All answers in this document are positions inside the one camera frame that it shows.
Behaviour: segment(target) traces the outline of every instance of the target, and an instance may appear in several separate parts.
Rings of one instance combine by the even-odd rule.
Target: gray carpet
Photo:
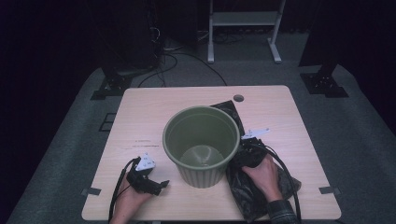
[[[274,64],[265,42],[266,35],[247,35],[231,45],[215,45],[213,69],[227,85],[286,85],[300,110],[318,157],[336,195],[342,216],[351,223],[394,223],[396,220],[396,138],[379,117],[346,69],[333,72],[349,98],[310,95],[300,78],[299,68],[305,34],[280,34],[276,41],[282,64]],[[176,42],[167,43],[168,48]],[[206,60],[206,45],[187,52]],[[136,77],[132,87],[222,86],[221,78],[205,64],[184,54],[172,54],[172,70]],[[163,58],[162,70],[175,60]],[[96,223],[81,218],[85,197],[91,186],[108,133],[98,132],[107,113],[117,112],[120,96],[91,101],[104,79],[100,68],[87,79],[34,177],[8,223]],[[336,223],[334,220],[304,220],[304,223]]]

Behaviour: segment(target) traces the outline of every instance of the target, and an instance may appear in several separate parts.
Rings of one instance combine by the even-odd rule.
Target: person's arm
[[[242,170],[250,176],[254,184],[264,194],[268,205],[268,215],[273,224],[294,224],[299,223],[294,214],[291,204],[283,200],[278,186],[277,167],[270,155],[266,155],[262,162],[255,168],[247,166]]]
[[[119,189],[119,197],[116,200],[113,218],[110,224],[126,224],[134,216],[139,207],[145,203],[151,194],[140,193],[134,190],[126,180],[125,174]]]

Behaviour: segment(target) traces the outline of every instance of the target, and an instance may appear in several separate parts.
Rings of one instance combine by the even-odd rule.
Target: sleeve
[[[298,224],[297,216],[287,200],[278,200],[268,203],[268,215],[272,224]]]

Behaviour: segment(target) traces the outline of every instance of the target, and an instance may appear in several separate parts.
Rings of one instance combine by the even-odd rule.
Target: white tag
[[[147,170],[155,167],[155,162],[149,157],[149,154],[146,152],[141,157],[139,164],[136,166],[136,171]]]
[[[249,139],[249,138],[254,138],[254,137],[257,137],[257,136],[262,135],[264,133],[268,133],[269,131],[270,131],[269,128],[253,130],[253,131],[249,130],[245,135],[243,135],[241,137],[241,139],[245,140],[245,139]]]

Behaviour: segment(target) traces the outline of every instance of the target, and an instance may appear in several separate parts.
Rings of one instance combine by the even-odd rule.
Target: table top
[[[82,210],[86,220],[107,220],[112,193],[126,163],[147,152],[156,162],[148,176],[155,182],[170,180],[159,196],[135,214],[135,220],[243,220],[224,176],[208,189],[191,187],[163,150],[163,128],[178,111],[195,105],[215,105],[232,100],[246,131],[269,128],[258,136],[285,162],[290,174],[302,182],[298,191],[302,219],[337,219],[341,211],[332,193],[319,188],[329,182],[318,160],[303,120],[286,86],[233,86],[147,88],[125,91],[92,188]]]

